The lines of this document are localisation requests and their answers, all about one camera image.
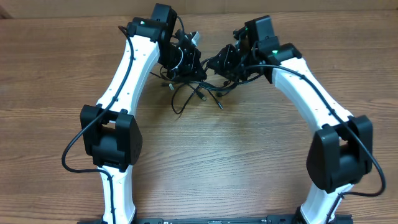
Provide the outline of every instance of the cable connector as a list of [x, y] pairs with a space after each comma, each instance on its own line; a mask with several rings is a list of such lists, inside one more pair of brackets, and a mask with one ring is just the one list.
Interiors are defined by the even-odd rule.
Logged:
[[203, 93], [199, 92], [199, 91], [197, 91], [197, 96], [198, 96], [199, 98], [201, 98], [203, 101], [206, 101], [206, 100], [207, 100], [206, 96], [205, 96]]
[[220, 103], [220, 102], [217, 102], [217, 105], [218, 105], [218, 107], [222, 110], [222, 109], [224, 109], [223, 108], [223, 105]]
[[190, 33], [190, 35], [192, 36], [191, 43], [195, 47], [198, 47], [198, 44], [199, 44], [199, 42], [201, 40], [201, 36], [199, 34], [199, 31], [192, 32], [192, 33]]

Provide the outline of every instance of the cable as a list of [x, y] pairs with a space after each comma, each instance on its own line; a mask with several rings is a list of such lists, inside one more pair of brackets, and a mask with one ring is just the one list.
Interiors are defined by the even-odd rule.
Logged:
[[181, 89], [181, 87], [183, 87], [183, 86], [185, 86], [185, 85], [188, 85], [188, 83], [184, 83], [184, 84], [180, 85], [180, 86], [175, 90], [175, 92], [174, 92], [174, 94], [173, 94], [172, 101], [171, 101], [171, 105], [172, 105], [172, 109], [173, 109], [173, 111], [174, 111], [175, 114], [182, 114], [182, 112], [184, 111], [184, 109], [185, 109], [185, 107], [187, 106], [188, 102], [191, 100], [192, 96], [195, 94], [196, 91], [198, 91], [198, 89], [199, 89], [199, 87], [200, 87], [200, 85], [198, 85], [198, 86], [194, 89], [194, 91], [191, 93], [191, 95], [188, 97], [188, 99], [186, 100], [186, 102], [185, 102], [184, 105], [182, 106], [181, 110], [180, 110], [179, 112], [177, 112], [177, 111], [175, 110], [175, 108], [174, 108], [174, 98], [175, 98], [175, 95], [177, 94], [177, 92], [179, 91], [179, 89]]
[[162, 65], [162, 66], [160, 67], [160, 69], [159, 69], [159, 74], [160, 74], [160, 76], [163, 77], [164, 79], [169, 79], [169, 78], [167, 78], [166, 76], [163, 75], [163, 72], [162, 72], [162, 69], [163, 69], [163, 68], [164, 68], [164, 66]]
[[253, 78], [251, 78], [251, 79], [248, 79], [248, 80], [246, 80], [246, 81], [243, 81], [243, 82], [239, 82], [238, 84], [239, 84], [239, 85], [243, 85], [243, 84], [251, 83], [251, 82], [253, 82], [254, 80], [256, 80], [256, 79], [262, 77], [263, 75], [264, 75], [264, 74], [258, 74], [258, 75], [256, 75], [255, 77], [253, 77]]
[[237, 41], [237, 43], [236, 43], [236, 50], [237, 50], [237, 51], [239, 51], [239, 48], [240, 48], [240, 46], [241, 46], [241, 42], [242, 42], [242, 37], [241, 37], [241, 35], [242, 35], [242, 34], [239, 34], [238, 41]]
[[209, 60], [213, 59], [214, 57], [215, 57], [215, 56], [204, 59], [203, 61], [200, 62], [200, 65], [201, 65], [201, 66], [204, 66], [206, 62], [208, 62]]
[[177, 19], [179, 19], [180, 23], [181, 23], [181, 29], [182, 29], [182, 33], [185, 35], [185, 28], [184, 28], [184, 23], [182, 22], [182, 19], [180, 16], [177, 16]]
[[252, 53], [252, 56], [253, 56], [253, 58], [258, 62], [259, 61], [259, 59], [257, 58], [257, 56], [256, 56], [256, 46], [259, 44], [259, 41], [258, 40], [256, 40], [255, 42], [254, 42], [254, 44], [253, 44], [253, 49], [251, 50], [251, 53]]
[[66, 157], [68, 154], [68, 151], [70, 150], [70, 148], [74, 145], [74, 143], [85, 133], [87, 132], [87, 130], [89, 130], [93, 125], [97, 124], [99, 121], [101, 121], [101, 119], [103, 118], [103, 116], [105, 115], [105, 113], [107, 111], [109, 111], [109, 109], [111, 109], [111, 107], [113, 106], [114, 102], [117, 100], [121, 90], [123, 89], [124, 84], [126, 83], [126, 80], [130, 74], [131, 71], [131, 67], [132, 67], [132, 61], [134, 60], [134, 49], [132, 47], [132, 43], [130, 40], [130, 37], [128, 35], [128, 33], [126, 32], [126, 28], [119, 26], [119, 30], [126, 36], [127, 41], [130, 45], [130, 51], [131, 51], [131, 56], [130, 56], [130, 62], [129, 62], [129, 66], [127, 68], [126, 74], [124, 75], [124, 78], [118, 88], [118, 90], [116, 91], [115, 95], [112, 97], [111, 102], [109, 103], [109, 105], [92, 121], [90, 122], [85, 128], [83, 128], [70, 142], [69, 144], [66, 146], [64, 152], [62, 153], [62, 166], [63, 168], [65, 168], [67, 171], [69, 172], [74, 172], [74, 173], [91, 173], [91, 172], [100, 172], [103, 173], [107, 176], [108, 181], [109, 181], [109, 186], [110, 186], [110, 191], [111, 191], [111, 213], [112, 213], [112, 219], [113, 219], [113, 223], [116, 224], [116, 214], [114, 212], [115, 208], [114, 208], [114, 200], [113, 200], [113, 183], [112, 183], [112, 176], [109, 172], [105, 171], [105, 170], [101, 170], [101, 169], [72, 169], [70, 167], [68, 167], [67, 163], [66, 163]]
[[152, 75], [154, 75], [154, 76], [156, 76], [156, 77], [158, 77], [158, 78], [161, 78], [161, 79], [163, 79], [163, 80], [169, 81], [168, 79], [165, 79], [165, 78], [161, 77], [161, 76], [158, 75], [158, 74], [155, 74], [155, 73], [153, 73], [153, 72], [149, 72], [149, 73], [151, 73]]
[[218, 105], [218, 107], [222, 110], [223, 105], [217, 100], [217, 98], [212, 94], [212, 92], [210, 90], [207, 90], [210, 94], [211, 97], [213, 97], [214, 101], [216, 102], [216, 104]]
[[335, 202], [333, 203], [332, 207], [330, 208], [330, 211], [328, 212], [328, 214], [326, 216], [326, 223], [328, 223], [328, 221], [329, 221], [329, 219], [331, 217], [331, 214], [336, 209], [337, 204], [340, 201], [340, 199], [344, 199], [345, 195], [356, 195], [356, 196], [362, 196], [362, 197], [377, 197], [377, 196], [381, 195], [386, 189], [386, 177], [384, 176], [384, 173], [383, 173], [383, 170], [381, 169], [381, 166], [377, 162], [376, 158], [374, 158], [374, 156], [369, 152], [369, 150], [366, 149], [365, 145], [362, 143], [362, 141], [359, 139], [359, 137], [354, 133], [354, 131], [351, 128], [349, 128], [348, 125], [336, 114], [335, 110], [329, 105], [329, 103], [327, 102], [325, 97], [321, 94], [319, 89], [305, 75], [302, 75], [299, 72], [296, 72], [296, 71], [291, 70], [289, 68], [281, 67], [281, 66], [278, 66], [278, 65], [251, 65], [251, 66], [248, 66], [248, 67], [244, 68], [244, 70], [248, 70], [248, 69], [251, 69], [251, 68], [259, 68], [259, 67], [263, 67], [263, 68], [264, 67], [266, 67], [266, 68], [278, 68], [278, 69], [281, 69], [281, 70], [285, 70], [286, 72], [290, 72], [291, 74], [296, 75], [296, 76], [300, 77], [302, 80], [306, 81], [313, 88], [313, 90], [319, 96], [319, 98], [322, 100], [322, 102], [325, 104], [326, 108], [328, 108], [330, 114], [332, 114], [336, 118], [336, 120], [338, 120], [341, 123], [341, 125], [343, 125], [343, 127], [350, 133], [352, 138], [354, 138], [356, 143], [369, 156], [369, 158], [372, 160], [372, 163], [374, 164], [377, 172], [379, 173], [380, 180], [381, 180], [381, 188], [379, 189], [379, 191], [377, 191], [376, 193], [343, 192], [341, 194], [338, 194]]
[[222, 86], [222, 87], [217, 87], [217, 86], [214, 86], [214, 85], [212, 85], [210, 83], [207, 83], [207, 82], [190, 81], [189, 83], [199, 84], [200, 87], [202, 87], [202, 88], [204, 88], [206, 90], [211, 90], [211, 91], [231, 91], [231, 90], [235, 89], [237, 87], [237, 85], [238, 85], [237, 82], [234, 82], [230, 86]]
[[[191, 84], [188, 84], [188, 86], [189, 86], [192, 90], [195, 90], [195, 88], [194, 88]], [[197, 94], [197, 96], [198, 96], [201, 100], [203, 100], [203, 101], [206, 101], [206, 100], [207, 100], [206, 96], [205, 96], [201, 91], [196, 90], [195, 93]]]

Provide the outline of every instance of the black actuator housing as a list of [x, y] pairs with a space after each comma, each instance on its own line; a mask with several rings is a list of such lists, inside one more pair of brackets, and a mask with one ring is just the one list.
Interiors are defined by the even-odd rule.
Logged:
[[[364, 115], [346, 123], [372, 154], [372, 122]], [[340, 146], [340, 138], [346, 141]], [[357, 184], [372, 169], [372, 160], [342, 124], [326, 124], [313, 137], [307, 170], [313, 183], [327, 193], [345, 184]]]
[[127, 24], [127, 33], [130, 37], [140, 35], [158, 42], [160, 49], [158, 62], [166, 67], [174, 57], [179, 55], [178, 49], [170, 44], [176, 19], [177, 13], [171, 6], [157, 3], [150, 19], [135, 17]]
[[[81, 128], [92, 122], [103, 109], [85, 105], [80, 113]], [[104, 126], [110, 121], [115, 128]], [[124, 172], [128, 165], [134, 165], [142, 147], [142, 136], [133, 115], [126, 110], [120, 113], [107, 111], [101, 121], [83, 134], [86, 153], [93, 157], [94, 165], [118, 168]]]

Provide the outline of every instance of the table surface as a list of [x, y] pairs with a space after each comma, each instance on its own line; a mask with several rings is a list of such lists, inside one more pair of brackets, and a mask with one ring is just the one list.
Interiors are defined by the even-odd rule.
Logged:
[[[199, 30], [202, 58], [233, 42], [233, 29], [262, 14], [182, 16]], [[320, 83], [374, 126], [374, 155], [387, 190], [347, 197], [338, 213], [358, 223], [398, 221], [398, 11], [271, 14]], [[117, 25], [131, 17], [0, 20], [0, 223], [76, 223], [103, 214], [99, 174], [72, 174], [61, 154], [80, 130], [84, 104], [109, 85], [124, 49]], [[209, 74], [209, 82], [222, 83]], [[138, 217], [263, 217], [294, 213], [311, 184], [312, 136], [297, 110], [263, 78], [221, 99], [194, 97], [181, 117], [173, 94], [149, 77], [136, 119], [144, 138], [134, 166]], [[189, 90], [177, 97], [181, 106]], [[67, 162], [94, 168], [82, 140]], [[355, 187], [379, 188], [377, 172]]]

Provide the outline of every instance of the black cable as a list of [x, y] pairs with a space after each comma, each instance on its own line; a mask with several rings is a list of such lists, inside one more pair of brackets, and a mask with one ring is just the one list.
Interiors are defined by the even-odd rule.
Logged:
[[95, 124], [97, 124], [99, 121], [101, 121], [101, 119], [103, 118], [103, 116], [105, 115], [105, 113], [107, 111], [109, 111], [109, 109], [113, 106], [114, 102], [117, 100], [121, 90], [123, 89], [124, 84], [126, 83], [126, 80], [130, 74], [131, 71], [131, 67], [132, 67], [132, 61], [134, 60], [134, 49], [132, 47], [132, 43], [130, 40], [130, 37], [128, 35], [128, 33], [126, 32], [126, 28], [119, 26], [120, 31], [126, 36], [127, 41], [130, 45], [130, 51], [131, 51], [131, 56], [130, 56], [130, 62], [129, 62], [129, 66], [127, 68], [126, 74], [124, 75], [124, 78], [118, 88], [118, 90], [116, 91], [115, 95], [112, 97], [111, 102], [109, 103], [109, 105], [92, 121], [90, 122], [85, 128], [83, 128], [70, 142], [69, 144], [66, 146], [64, 152], [62, 153], [62, 166], [63, 168], [65, 168], [67, 171], [69, 172], [74, 172], [74, 173], [91, 173], [91, 172], [100, 172], [103, 173], [107, 176], [108, 181], [109, 181], [109, 186], [110, 186], [110, 191], [111, 191], [111, 213], [112, 213], [112, 219], [113, 219], [113, 223], [116, 224], [116, 214], [114, 212], [115, 208], [114, 208], [114, 200], [113, 200], [113, 183], [112, 183], [112, 176], [109, 172], [105, 171], [105, 170], [101, 170], [101, 169], [72, 169], [70, 167], [68, 167], [67, 163], [66, 163], [66, 157], [68, 154], [68, 151], [70, 150], [70, 148], [74, 145], [74, 143], [85, 133], [87, 132], [87, 130], [89, 130], [92, 126], [94, 126]]
[[236, 43], [236, 50], [237, 50], [237, 51], [239, 51], [239, 48], [240, 48], [240, 46], [241, 46], [241, 42], [242, 42], [242, 37], [241, 37], [241, 35], [242, 35], [242, 34], [239, 35], [238, 42]]
[[257, 61], [257, 62], [259, 62], [259, 59], [258, 59], [257, 56], [256, 56], [256, 46], [257, 46], [258, 44], [259, 44], [259, 41], [256, 40], [256, 41], [253, 43], [253, 49], [251, 50], [252, 56], [253, 56], [253, 58], [255, 59], [255, 61]]
[[208, 62], [209, 60], [211, 60], [211, 59], [213, 59], [213, 58], [214, 58], [214, 57], [210, 57], [210, 58], [204, 59], [203, 61], [200, 62], [200, 65], [201, 65], [201, 66], [204, 66], [204, 64], [205, 64], [206, 62]]
[[192, 83], [198, 83], [202, 88], [211, 91], [231, 91], [239, 85], [238, 82], [234, 82], [230, 86], [222, 86], [222, 87], [217, 87], [207, 82], [192, 82]]
[[172, 105], [172, 109], [174, 111], [175, 114], [182, 114], [182, 112], [184, 111], [185, 107], [187, 106], [188, 102], [191, 100], [192, 96], [196, 93], [196, 91], [198, 91], [198, 89], [200, 88], [200, 85], [198, 85], [194, 91], [191, 93], [191, 95], [188, 97], [188, 99], [186, 100], [186, 102], [184, 103], [184, 105], [182, 106], [181, 110], [179, 112], [177, 112], [174, 108], [174, 98], [175, 95], [177, 94], [177, 92], [181, 89], [181, 87], [188, 85], [188, 83], [184, 83], [182, 85], [180, 85], [174, 92], [173, 97], [172, 97], [172, 101], [171, 101], [171, 105]]
[[254, 80], [256, 80], [256, 79], [262, 77], [263, 75], [264, 75], [264, 74], [258, 74], [258, 75], [256, 75], [255, 77], [250, 78], [250, 79], [248, 79], [248, 80], [246, 80], [246, 81], [243, 81], [243, 82], [239, 82], [238, 84], [239, 84], [239, 85], [243, 85], [243, 84], [251, 83], [251, 82], [253, 82]]
[[160, 76], [161, 77], [163, 77], [163, 78], [167, 78], [167, 77], [165, 77], [164, 75], [163, 75], [163, 72], [162, 72], [162, 69], [164, 68], [164, 66], [162, 65], [161, 67], [160, 67], [160, 69], [159, 69], [159, 74], [160, 74]]
[[158, 75], [158, 74], [155, 74], [155, 73], [153, 73], [153, 72], [149, 72], [149, 73], [151, 73], [152, 75], [154, 75], [154, 76], [156, 76], [156, 77], [158, 77], [158, 78], [161, 78], [161, 79], [163, 79], [163, 80], [169, 81], [168, 79], [165, 79], [165, 78], [161, 77], [161, 76]]
[[224, 94], [221, 94], [221, 97], [222, 97], [222, 96], [226, 96], [228, 93], [231, 93], [231, 90], [228, 91], [228, 92], [226, 92], [226, 93], [224, 93]]
[[213, 97], [213, 99], [214, 99], [214, 101], [216, 102], [216, 104], [218, 105], [218, 107], [222, 110], [222, 109], [224, 109], [223, 108], [223, 105], [217, 100], [217, 98], [212, 94], [212, 92], [210, 91], [210, 90], [207, 90], [208, 92], [209, 92], [209, 94], [210, 94], [210, 96], [211, 97]]
[[180, 16], [177, 16], [177, 19], [179, 19], [180, 23], [181, 23], [181, 29], [182, 29], [182, 33], [185, 35], [185, 28], [184, 28], [184, 23], [182, 22], [182, 19]]
[[325, 104], [326, 108], [328, 108], [330, 114], [332, 114], [336, 118], [336, 120], [338, 120], [341, 123], [341, 125], [343, 125], [343, 127], [350, 133], [352, 138], [354, 138], [356, 143], [369, 156], [369, 158], [372, 160], [372, 163], [374, 164], [377, 172], [379, 173], [380, 180], [381, 180], [381, 188], [379, 189], [379, 191], [377, 191], [376, 193], [343, 192], [341, 194], [338, 194], [335, 202], [333, 203], [332, 207], [330, 208], [330, 211], [327, 214], [326, 223], [328, 223], [328, 221], [329, 221], [329, 219], [331, 217], [331, 214], [336, 209], [336, 206], [337, 206], [338, 202], [340, 201], [340, 199], [344, 199], [345, 195], [356, 195], [356, 196], [362, 196], [362, 197], [377, 197], [377, 196], [381, 195], [386, 189], [386, 177], [384, 176], [384, 173], [383, 173], [383, 170], [381, 169], [381, 166], [377, 162], [376, 158], [369, 152], [369, 150], [366, 148], [366, 146], [362, 143], [362, 141], [359, 139], [359, 137], [354, 133], [354, 131], [351, 128], [349, 128], [348, 125], [336, 114], [335, 110], [329, 105], [329, 103], [327, 102], [325, 97], [321, 94], [319, 89], [305, 75], [302, 75], [299, 72], [296, 72], [296, 71], [291, 70], [289, 68], [285, 68], [285, 67], [281, 67], [281, 66], [277, 66], [277, 65], [251, 65], [251, 66], [248, 66], [248, 67], [244, 68], [244, 70], [248, 70], [248, 69], [251, 69], [251, 68], [259, 68], [259, 67], [263, 67], [263, 68], [264, 67], [266, 67], [266, 68], [278, 68], [278, 69], [281, 69], [281, 70], [285, 70], [287, 72], [290, 72], [293, 75], [296, 75], [296, 76], [300, 77], [302, 80], [306, 81], [313, 88], [313, 90], [319, 96], [319, 98], [322, 100], [322, 102]]

